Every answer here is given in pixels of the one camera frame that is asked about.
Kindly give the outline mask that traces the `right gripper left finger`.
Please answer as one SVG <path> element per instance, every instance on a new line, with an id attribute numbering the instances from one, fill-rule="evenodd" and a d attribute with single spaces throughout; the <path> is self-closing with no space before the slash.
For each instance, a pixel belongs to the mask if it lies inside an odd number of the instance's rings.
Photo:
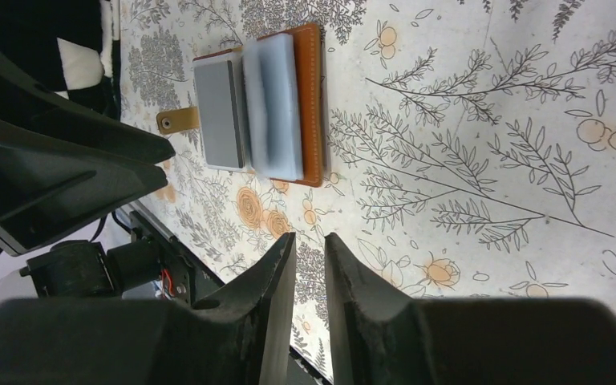
<path id="1" fill-rule="evenodd" d="M 0 384 L 283 384 L 295 271 L 295 236 L 285 233 L 192 306 L 8 300 L 0 305 Z"/>

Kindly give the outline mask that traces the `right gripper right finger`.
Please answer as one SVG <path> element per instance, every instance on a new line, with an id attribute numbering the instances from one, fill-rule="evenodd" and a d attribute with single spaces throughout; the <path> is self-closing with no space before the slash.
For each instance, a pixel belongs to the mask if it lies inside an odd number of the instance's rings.
<path id="1" fill-rule="evenodd" d="M 584 298 L 412 298 L 325 239 L 337 384 L 616 384 L 616 316 Z"/>

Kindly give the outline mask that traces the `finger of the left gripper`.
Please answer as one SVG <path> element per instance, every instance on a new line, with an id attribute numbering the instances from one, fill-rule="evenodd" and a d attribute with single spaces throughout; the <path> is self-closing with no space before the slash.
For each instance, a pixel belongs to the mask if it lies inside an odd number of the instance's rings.
<path id="1" fill-rule="evenodd" d="M 168 141 L 117 122 L 42 132 L 0 120 L 0 249 L 19 255 L 166 184 Z"/>
<path id="2" fill-rule="evenodd" d="M 0 52 L 0 140 L 64 143 L 157 164 L 174 156 L 164 137 L 123 124 L 46 89 Z"/>

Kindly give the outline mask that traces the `brown leather card holder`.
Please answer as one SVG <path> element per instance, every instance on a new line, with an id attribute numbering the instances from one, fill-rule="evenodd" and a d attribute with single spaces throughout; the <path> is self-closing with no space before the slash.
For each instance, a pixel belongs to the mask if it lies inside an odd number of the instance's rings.
<path id="1" fill-rule="evenodd" d="M 160 133 L 195 129 L 214 169 L 318 187 L 324 146 L 321 41 L 310 22 L 193 60 L 195 105 L 156 116 Z"/>

